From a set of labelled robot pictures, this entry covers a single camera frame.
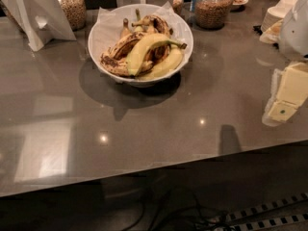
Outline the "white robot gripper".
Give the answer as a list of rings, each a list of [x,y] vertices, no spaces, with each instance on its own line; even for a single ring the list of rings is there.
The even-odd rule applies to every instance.
[[[259,40],[278,42],[280,53],[291,61],[308,61],[308,0],[297,0],[284,19],[272,24]],[[286,123],[307,98],[307,63],[290,62],[283,70],[275,69],[262,122],[271,127]]]

